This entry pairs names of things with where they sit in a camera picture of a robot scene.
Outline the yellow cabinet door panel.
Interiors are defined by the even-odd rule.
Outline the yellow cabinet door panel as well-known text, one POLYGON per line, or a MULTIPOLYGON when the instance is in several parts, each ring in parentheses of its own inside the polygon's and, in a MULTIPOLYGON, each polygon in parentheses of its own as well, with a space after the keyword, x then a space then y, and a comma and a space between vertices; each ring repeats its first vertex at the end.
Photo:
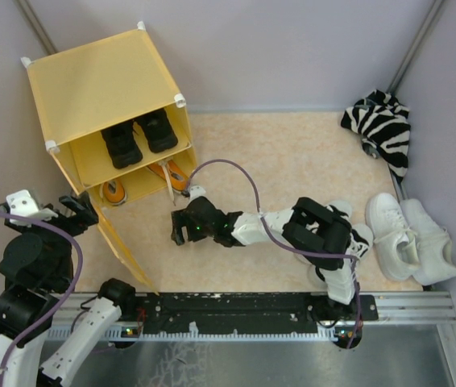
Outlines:
POLYGON ((160 292, 149 276, 143 271, 130 249, 124 244, 110 220, 103 213, 102 208, 93 199, 91 200, 91 204, 98 216, 97 229, 102 234, 115 257, 131 272, 139 283, 148 287, 152 293, 159 295, 160 292))

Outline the orange sneaker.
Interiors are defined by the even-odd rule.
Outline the orange sneaker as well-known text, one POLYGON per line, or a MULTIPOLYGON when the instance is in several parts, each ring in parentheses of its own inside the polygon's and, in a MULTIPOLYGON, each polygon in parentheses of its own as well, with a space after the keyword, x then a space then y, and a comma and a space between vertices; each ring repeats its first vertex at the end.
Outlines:
POLYGON ((102 201, 112 206, 121 206, 127 200, 126 190, 118 178, 102 183, 99 195, 102 201))
POLYGON ((182 194, 186 190, 189 177, 172 158, 157 161, 147 167, 165 181, 172 201, 175 200, 175 193, 182 194))

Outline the black shoe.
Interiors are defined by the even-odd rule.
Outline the black shoe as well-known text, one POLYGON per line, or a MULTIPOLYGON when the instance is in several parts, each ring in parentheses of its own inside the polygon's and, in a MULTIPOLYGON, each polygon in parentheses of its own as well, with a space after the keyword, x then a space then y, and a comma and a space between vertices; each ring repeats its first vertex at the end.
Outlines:
POLYGON ((113 166, 124 169, 137 164, 143 159, 143 154, 135 141, 133 123, 126 121, 101 131, 106 149, 113 166))
POLYGON ((135 118, 135 121, 142 128, 151 152, 165 152, 178 144, 165 109, 153 110, 135 118))

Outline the black white sneaker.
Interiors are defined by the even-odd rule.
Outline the black white sneaker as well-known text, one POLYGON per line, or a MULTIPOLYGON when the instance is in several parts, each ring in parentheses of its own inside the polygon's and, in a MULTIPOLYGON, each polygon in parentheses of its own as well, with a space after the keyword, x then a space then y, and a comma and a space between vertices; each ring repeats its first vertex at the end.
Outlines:
POLYGON ((344 218, 346 221, 350 221, 353 214, 352 206, 349 202, 344 200, 333 200, 325 205, 325 207, 344 218))
MULTIPOLYGON (((352 227, 350 246, 347 253, 356 256, 359 261, 364 260, 372 249, 373 246, 373 233, 369 226, 365 223, 357 223, 352 227)), ((319 286, 325 290, 328 285, 321 279, 321 274, 316 272, 317 267, 310 265, 307 270, 307 278, 315 286, 319 286)))

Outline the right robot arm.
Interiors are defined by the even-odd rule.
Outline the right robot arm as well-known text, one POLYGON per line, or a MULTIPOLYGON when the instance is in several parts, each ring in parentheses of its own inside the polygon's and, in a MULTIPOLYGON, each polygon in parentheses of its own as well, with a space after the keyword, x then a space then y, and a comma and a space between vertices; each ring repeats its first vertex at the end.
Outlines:
POLYGON ((278 242, 311 265, 324 282, 331 312, 346 319, 359 308, 348 257, 352 226, 351 204, 336 200, 321 205, 302 197, 286 210, 252 214, 223 213, 204 195, 171 213, 171 239, 180 246, 211 238, 225 248, 278 242))

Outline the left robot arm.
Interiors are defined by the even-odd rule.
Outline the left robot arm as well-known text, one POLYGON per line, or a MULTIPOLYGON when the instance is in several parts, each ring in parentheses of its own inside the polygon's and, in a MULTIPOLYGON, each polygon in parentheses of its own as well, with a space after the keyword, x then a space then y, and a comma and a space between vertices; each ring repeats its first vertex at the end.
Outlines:
POLYGON ((23 189, 0 204, 0 218, 17 232, 5 247, 0 274, 0 386, 37 386, 39 356, 57 309, 75 289, 82 263, 76 236, 97 224, 87 193, 41 206, 23 189))

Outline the yellow shoe cabinet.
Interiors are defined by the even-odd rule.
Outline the yellow shoe cabinet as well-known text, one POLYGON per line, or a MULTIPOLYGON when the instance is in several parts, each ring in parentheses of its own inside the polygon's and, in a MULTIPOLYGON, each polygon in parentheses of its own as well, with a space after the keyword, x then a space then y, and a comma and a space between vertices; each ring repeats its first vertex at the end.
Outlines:
POLYGON ((76 194, 88 192, 102 207, 106 183, 120 180, 133 202, 167 188, 150 165, 161 161, 188 177, 197 166, 186 101, 143 23, 131 31, 57 54, 21 59, 27 71, 45 148, 76 194), (139 117, 164 110, 177 143, 149 148, 139 117), (102 131, 132 122, 142 160, 114 167, 102 131))

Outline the zebra striped cloth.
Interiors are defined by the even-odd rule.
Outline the zebra striped cloth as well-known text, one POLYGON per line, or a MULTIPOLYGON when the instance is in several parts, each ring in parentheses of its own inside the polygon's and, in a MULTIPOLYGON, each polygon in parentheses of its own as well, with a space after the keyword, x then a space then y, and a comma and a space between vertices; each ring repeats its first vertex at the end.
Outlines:
POLYGON ((342 113, 340 126, 356 134, 369 156, 383 159, 402 181, 408 171, 410 109, 390 93, 374 89, 342 113))

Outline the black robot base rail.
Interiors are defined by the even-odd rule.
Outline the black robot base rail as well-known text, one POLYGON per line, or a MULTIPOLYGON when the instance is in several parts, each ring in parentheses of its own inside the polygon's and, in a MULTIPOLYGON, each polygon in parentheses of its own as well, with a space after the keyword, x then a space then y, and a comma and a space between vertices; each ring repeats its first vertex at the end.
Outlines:
POLYGON ((152 337, 289 341, 327 334, 336 346, 354 348, 363 324, 378 318, 371 295, 344 305, 323 293, 139 293, 111 342, 126 347, 152 337))

